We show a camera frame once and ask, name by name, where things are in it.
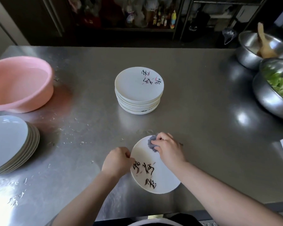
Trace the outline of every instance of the wooden spoon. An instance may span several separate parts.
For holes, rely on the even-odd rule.
[[[265,38],[263,24],[258,23],[258,35],[262,42],[262,47],[258,51],[257,55],[264,59],[278,57],[277,53],[270,47],[268,40]]]

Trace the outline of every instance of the pink plastic tub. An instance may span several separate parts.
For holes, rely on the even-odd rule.
[[[0,60],[0,111],[26,113],[53,95],[53,70],[46,61],[28,56]]]

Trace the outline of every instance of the yellow bottle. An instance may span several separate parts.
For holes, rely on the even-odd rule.
[[[174,29],[174,27],[175,27],[175,22],[176,22],[176,12],[175,12],[175,10],[174,10],[174,12],[172,13],[171,22],[170,22],[170,28],[171,28],[171,29]]]

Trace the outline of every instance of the metal bowl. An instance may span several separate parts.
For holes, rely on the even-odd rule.
[[[253,80],[253,91],[257,100],[269,112],[283,119],[283,98],[267,82],[266,75],[270,72],[264,72],[265,68],[270,68],[275,73],[280,73],[283,77],[283,60],[264,59],[260,63],[259,73]]]
[[[279,58],[283,59],[283,42],[275,38],[274,36],[265,34],[272,49],[276,51]],[[258,70],[259,64],[263,60],[262,57],[257,55],[260,49],[260,43],[258,41],[258,34],[252,31],[243,31],[238,37],[241,47],[236,49],[236,56],[243,66],[252,70]]]

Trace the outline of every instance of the person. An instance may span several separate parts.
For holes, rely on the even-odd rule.
[[[181,144],[170,133],[159,133],[152,144],[157,145],[155,149],[162,162],[200,201],[218,225],[283,226],[281,215],[190,164],[184,157]],[[47,225],[92,225],[104,200],[119,179],[130,171],[134,162],[128,148],[117,147],[112,150],[93,182]],[[151,222],[143,220],[143,225]],[[167,224],[180,225],[171,220],[164,221],[164,225]]]

